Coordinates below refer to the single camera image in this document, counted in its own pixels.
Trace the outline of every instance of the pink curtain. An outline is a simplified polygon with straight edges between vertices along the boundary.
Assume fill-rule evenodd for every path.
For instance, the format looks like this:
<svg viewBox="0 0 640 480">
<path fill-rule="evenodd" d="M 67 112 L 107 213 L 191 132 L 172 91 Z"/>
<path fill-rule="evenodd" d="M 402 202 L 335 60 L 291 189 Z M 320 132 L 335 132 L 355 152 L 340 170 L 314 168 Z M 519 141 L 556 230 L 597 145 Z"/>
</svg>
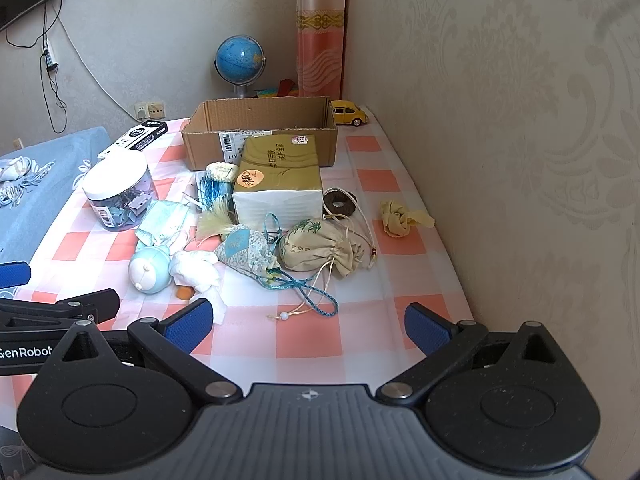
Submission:
<svg viewBox="0 0 640 480">
<path fill-rule="evenodd" d="M 297 18 L 300 95 L 339 99 L 344 0 L 298 0 Z"/>
</svg>

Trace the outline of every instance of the light blue face mask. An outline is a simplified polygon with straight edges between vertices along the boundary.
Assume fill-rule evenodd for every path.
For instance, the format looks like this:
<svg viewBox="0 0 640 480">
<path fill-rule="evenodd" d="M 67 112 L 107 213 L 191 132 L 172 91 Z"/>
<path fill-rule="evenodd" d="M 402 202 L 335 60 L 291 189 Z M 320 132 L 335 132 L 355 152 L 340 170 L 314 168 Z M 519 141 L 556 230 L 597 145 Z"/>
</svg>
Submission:
<svg viewBox="0 0 640 480">
<path fill-rule="evenodd" d="M 270 247 L 270 240 L 264 234 L 249 229 L 246 225 L 237 225 L 214 252 L 221 262 L 245 276 L 254 278 L 263 287 L 271 290 L 296 288 L 318 314 L 327 317 L 338 314 L 338 302 L 334 297 L 320 288 L 309 285 L 308 282 L 314 276 L 306 280 L 296 280 L 280 268 L 278 259 Z M 306 291 L 315 291 L 326 297 L 333 304 L 334 311 L 321 310 Z"/>
<path fill-rule="evenodd" d="M 184 227 L 189 207 L 170 200 L 154 200 L 136 229 L 146 246 L 170 246 Z"/>
</svg>

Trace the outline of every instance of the table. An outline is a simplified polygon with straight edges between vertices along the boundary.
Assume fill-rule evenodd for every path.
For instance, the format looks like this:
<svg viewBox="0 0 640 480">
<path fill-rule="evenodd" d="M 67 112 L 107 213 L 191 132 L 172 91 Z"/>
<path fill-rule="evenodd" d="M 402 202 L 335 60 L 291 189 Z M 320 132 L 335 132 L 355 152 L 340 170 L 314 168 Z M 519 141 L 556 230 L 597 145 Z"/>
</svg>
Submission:
<svg viewBox="0 0 640 480">
<path fill-rule="evenodd" d="M 412 301 L 453 321 L 471 318 L 460 282 L 435 228 L 412 228 L 404 238 L 382 229 L 381 200 L 399 200 L 409 209 L 424 208 L 409 174 L 373 114 L 370 123 L 341 126 L 336 163 L 322 168 L 325 187 L 353 191 L 372 222 L 378 261 L 345 279 L 334 276 L 329 292 L 340 303 L 337 316 L 310 312 L 286 321 L 269 314 L 290 310 L 300 299 L 293 290 L 274 291 L 218 263 L 220 295 L 228 305 L 224 323 L 215 326 L 193 355 L 247 392 L 252 383 L 380 384 L 424 355 L 404 334 L 402 319 Z M 169 132 L 145 149 L 159 197 L 182 200 L 193 186 L 183 162 L 179 133 L 184 120 L 170 121 Z M 195 224 L 195 213 L 190 218 Z M 16 299 L 53 303 L 58 299 L 114 288 L 120 295 L 117 317 L 100 325 L 121 330 L 137 318 L 170 316 L 186 302 L 175 287 L 148 296 L 129 282 L 127 266 L 137 238 L 132 230 L 105 231 L 76 189 L 32 261 L 33 277 Z M 200 248 L 213 250 L 212 238 Z M 192 242 L 187 249 L 196 248 Z M 32 376 L 0 378 L 0 425 L 15 429 L 15 410 Z"/>
</svg>

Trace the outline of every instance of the transparent jar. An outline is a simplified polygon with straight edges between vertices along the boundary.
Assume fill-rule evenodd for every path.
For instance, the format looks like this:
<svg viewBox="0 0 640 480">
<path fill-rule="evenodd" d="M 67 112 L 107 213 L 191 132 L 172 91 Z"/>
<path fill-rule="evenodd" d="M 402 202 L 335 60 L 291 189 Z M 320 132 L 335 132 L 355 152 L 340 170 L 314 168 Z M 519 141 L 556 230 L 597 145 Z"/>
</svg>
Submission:
<svg viewBox="0 0 640 480">
<path fill-rule="evenodd" d="M 107 231 L 137 227 L 158 199 L 144 153 L 116 150 L 88 171 L 82 190 Z"/>
</svg>

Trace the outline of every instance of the wall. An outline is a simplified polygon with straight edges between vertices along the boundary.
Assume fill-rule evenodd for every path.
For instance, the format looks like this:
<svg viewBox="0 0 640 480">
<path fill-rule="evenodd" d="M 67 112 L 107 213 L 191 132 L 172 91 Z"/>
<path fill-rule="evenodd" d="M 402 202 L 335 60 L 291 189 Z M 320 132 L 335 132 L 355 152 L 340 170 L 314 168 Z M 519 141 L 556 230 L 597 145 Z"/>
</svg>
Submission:
<svg viewBox="0 0 640 480">
<path fill-rule="evenodd" d="M 640 0 L 350 0 L 343 96 L 380 120 L 474 314 L 543 321 L 640 468 Z"/>
<path fill-rule="evenodd" d="M 48 7 L 49 23 L 53 8 L 58 0 Z M 296 0 L 64 0 L 62 9 L 82 58 L 116 100 L 131 112 L 135 102 L 162 100 L 169 118 L 190 116 L 201 101 L 230 92 L 212 62 L 218 45 L 233 34 L 254 36 L 265 50 L 258 88 L 295 80 L 295 16 Z M 22 44 L 41 32 L 41 9 L 8 30 L 10 40 Z M 59 24 L 49 38 L 60 63 L 60 97 L 68 103 L 66 133 L 102 125 L 116 139 L 132 127 L 135 122 L 92 81 Z M 38 74 L 40 53 L 0 39 L 0 153 L 12 150 L 15 137 L 25 144 L 54 137 Z M 63 124 L 57 109 L 54 123 L 58 129 Z"/>
</svg>

